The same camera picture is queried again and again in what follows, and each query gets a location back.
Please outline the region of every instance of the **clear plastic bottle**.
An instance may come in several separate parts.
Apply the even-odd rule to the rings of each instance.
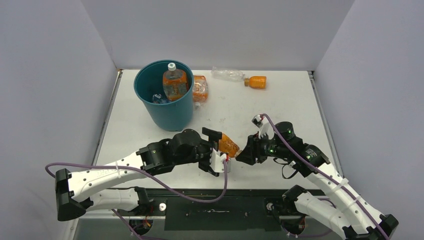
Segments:
[[[175,63],[168,64],[168,71],[163,73],[163,90],[170,101],[175,101],[184,96],[188,91],[187,74],[177,69]]]
[[[168,104],[171,101],[166,96],[162,96],[162,94],[153,94],[151,102],[154,104]]]
[[[242,152],[240,147],[224,133],[222,134],[222,139],[219,140],[218,150],[228,153],[230,158],[237,157]]]
[[[243,82],[245,74],[242,71],[228,68],[212,67],[212,77],[216,79],[227,80],[231,82]]]
[[[209,95],[208,83],[203,75],[194,75],[193,102],[196,108],[206,102]]]

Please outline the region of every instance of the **white bottle cap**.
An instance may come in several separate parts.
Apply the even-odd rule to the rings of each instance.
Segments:
[[[170,63],[168,64],[168,70],[169,70],[169,71],[175,71],[175,69],[177,69],[177,67],[175,66],[175,63],[170,62]]]

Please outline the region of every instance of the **metal frame edge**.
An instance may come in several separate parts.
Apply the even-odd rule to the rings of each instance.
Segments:
[[[92,165],[95,166],[97,164],[97,159],[99,158],[100,149],[102,148],[103,139],[105,138],[106,128],[108,127],[109,119],[111,118],[112,109],[114,108],[115,98],[118,93],[118,88],[121,83],[121,78],[123,74],[123,69],[117,69],[117,75],[115,80],[115,85],[113,86],[112,95],[110,96],[109,107],[107,108],[106,118],[103,122],[103,127],[101,128],[100,138],[98,140],[97,148],[95,150],[94,158]]]
[[[321,105],[320,96],[318,95],[318,91],[316,89],[314,71],[307,71],[307,74],[309,75],[310,84],[312,85],[312,90],[313,90],[313,93],[315,94],[316,103],[318,104],[319,114],[321,114],[322,123],[324,124],[325,134],[327,135],[328,143],[330,145],[331,154],[334,159],[335,168],[338,170],[339,174],[342,177],[344,177],[345,175],[343,174],[342,166],[340,165],[339,156],[337,155],[336,146],[333,141],[333,136],[331,134],[330,127],[326,119],[326,115],[324,114],[324,110]]]

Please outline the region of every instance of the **plastic bottle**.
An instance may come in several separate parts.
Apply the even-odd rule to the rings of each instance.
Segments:
[[[219,140],[218,150],[223,153],[228,153],[230,158],[237,157],[237,155],[242,152],[240,147],[224,133],[222,134],[222,139]]]
[[[187,93],[187,74],[171,62],[168,64],[168,71],[163,73],[162,84],[166,97],[170,101],[178,100]]]
[[[228,68],[212,67],[210,72],[213,78],[227,80],[231,82],[243,82],[245,74],[242,71]]]
[[[162,94],[154,94],[151,97],[151,102],[154,104],[167,104],[167,103],[170,103],[171,101],[167,97],[162,96]]]
[[[250,86],[253,89],[265,89],[267,87],[266,76],[252,76],[251,78],[244,79],[244,85]]]
[[[203,75],[194,75],[193,102],[196,108],[206,102],[209,95],[208,83]]]

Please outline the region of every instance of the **white cable tie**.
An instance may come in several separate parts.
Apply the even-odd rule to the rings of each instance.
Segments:
[[[337,186],[335,186],[333,189],[330,189],[330,190],[324,192],[324,194],[327,195],[327,196],[329,194],[333,194],[337,190],[339,190],[340,188],[342,188],[344,185],[346,185],[348,182],[349,182],[349,180],[347,178],[343,178]]]
[[[120,179],[120,178],[122,178],[122,176],[121,176],[121,171],[118,168],[118,161],[115,162],[115,166],[116,166],[116,171],[118,172],[118,178]]]
[[[349,205],[347,205],[343,210],[341,210],[341,212],[344,213],[346,209],[349,209],[350,207],[352,207],[352,205],[354,205],[361,198],[362,198],[361,195],[358,195]]]

